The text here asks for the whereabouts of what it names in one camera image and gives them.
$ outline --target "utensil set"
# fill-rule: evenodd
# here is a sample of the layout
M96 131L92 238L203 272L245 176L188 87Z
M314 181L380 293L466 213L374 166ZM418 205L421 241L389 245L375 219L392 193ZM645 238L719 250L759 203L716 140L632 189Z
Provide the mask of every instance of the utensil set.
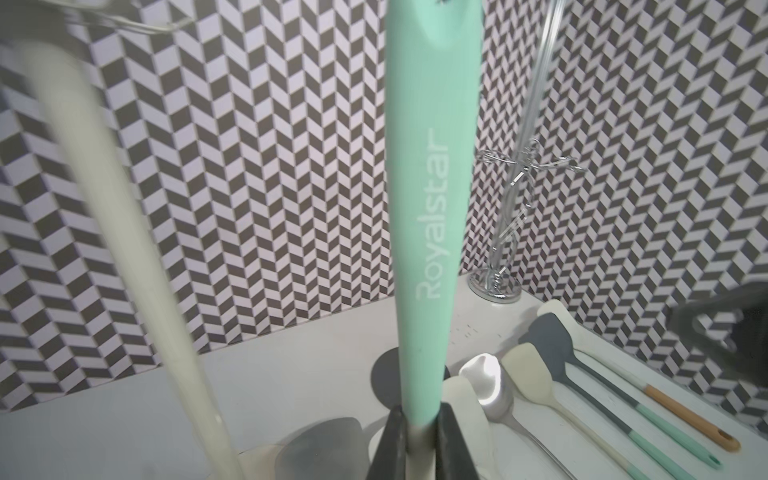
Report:
M661 405L667 407L683 420L699 429L727 451L733 452L739 449L739 442L732 436L664 395L653 386L648 385L636 376L625 372L620 367L600 357L594 350L590 349L584 338L584 328L576 322L559 300L551 300L545 303L538 310L538 315L539 317L531 324L528 332L520 338L520 345L510 350L502 358L501 365L504 368L500 368L498 360L493 355L483 353L469 360L459 370L458 374L466 377L472 384L475 394L478 396L478 400L490 421L504 423L516 432L529 437L552 458L555 464L571 480L574 478L573 474L512 415L511 386L505 384L505 380L508 382L509 377L511 377L519 392L527 400L539 405L548 406L558 412L577 429L581 430L635 480L647 480L647 476L557 401L552 389L553 380L562 383L586 399L676 480L695 480L695 478L569 378L566 373L566 363L578 367L595 378L699 460L712 468L722 468L722 464L717 457L707 451L699 442L662 419L589 365L584 364L576 357L575 350L595 358L646 395L657 400Z

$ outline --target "white utensil handle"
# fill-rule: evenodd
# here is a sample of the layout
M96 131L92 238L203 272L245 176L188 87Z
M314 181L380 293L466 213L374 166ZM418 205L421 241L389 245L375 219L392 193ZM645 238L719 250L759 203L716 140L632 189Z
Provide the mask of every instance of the white utensil handle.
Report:
M64 15L33 2L0 12L25 73L131 292L181 405L218 480L243 470L179 312L157 246L131 191L93 87L78 59Z
M563 405L560 403L553 403L551 407L557 410L558 413L563 416L563 418L572 423L577 429L581 430L587 437L589 437L592 442L597 444L598 447L603 449L603 451L609 457L611 457L614 462L616 462L623 470L626 471L630 467L629 460L627 460L621 453L617 452L615 448L603 440L597 433L594 432L594 430L587 427L581 420L576 417L576 415L571 413Z

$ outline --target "backsplash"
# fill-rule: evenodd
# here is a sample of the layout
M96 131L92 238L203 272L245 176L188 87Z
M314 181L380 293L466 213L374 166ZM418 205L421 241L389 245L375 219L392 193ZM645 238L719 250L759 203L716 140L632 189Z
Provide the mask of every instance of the backsplash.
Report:
M173 36L72 26L201 353L393 294L377 0L141 0ZM480 148L510 151L545 2L485 2ZM583 177L538 178L524 288L768 432L768 392L721 378L664 306L768 275L762 0L568 6L539 134ZM159 365L141 318L0 45L0 407ZM475 167L462 272L504 184Z
M596 333L764 434L768 390L686 349L664 307L768 278L767 9L573 2L539 133L589 172L538 178L516 259L529 292L563 298Z
M392 295L386 4L141 4L134 20L196 21L172 36L71 32L197 350ZM511 140L541 6L485 10L478 142L490 146ZM19 409L160 359L13 50L0 48L0 407Z

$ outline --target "stainless steel spoon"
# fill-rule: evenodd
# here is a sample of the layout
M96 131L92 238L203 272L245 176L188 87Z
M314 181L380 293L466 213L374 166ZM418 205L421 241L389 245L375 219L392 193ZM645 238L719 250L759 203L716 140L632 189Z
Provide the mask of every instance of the stainless steel spoon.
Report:
M549 455L549 458L560 467L560 470L568 478L577 480L565 468L565 465L512 415L515 396L512 393L511 379L495 356L490 353L481 353L465 363L458 371L458 374L466 378L470 385L472 385L488 420L494 423L503 423L515 432L528 437L544 453Z

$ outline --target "mint green spatula handle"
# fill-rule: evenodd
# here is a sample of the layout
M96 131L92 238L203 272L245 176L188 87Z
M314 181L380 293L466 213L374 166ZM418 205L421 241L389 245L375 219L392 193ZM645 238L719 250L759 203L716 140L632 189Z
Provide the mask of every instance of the mint green spatula handle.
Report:
M409 451L412 441L432 447L440 409L472 186L483 32L478 0L387 6L385 166Z
M720 460L712 455L706 448L704 448L699 442L692 439L690 436L683 433L678 427L672 425L667 420L662 419L656 415L652 410L642 404L638 404L636 410L651 423L659 427L664 433L672 437L675 442L682 445L688 452L693 453L699 460L706 463L712 468L722 468L723 464Z
M650 480L639 468L632 464L629 464L627 467L627 473L630 477L634 478L634 480Z
M637 444L638 447L643 449L653 460L659 465L664 467L664 470L670 473L677 480L696 480L690 473L683 470L672 458L667 457L661 450L657 449L654 444L650 443L643 438L642 435L635 432L629 432L629 438Z

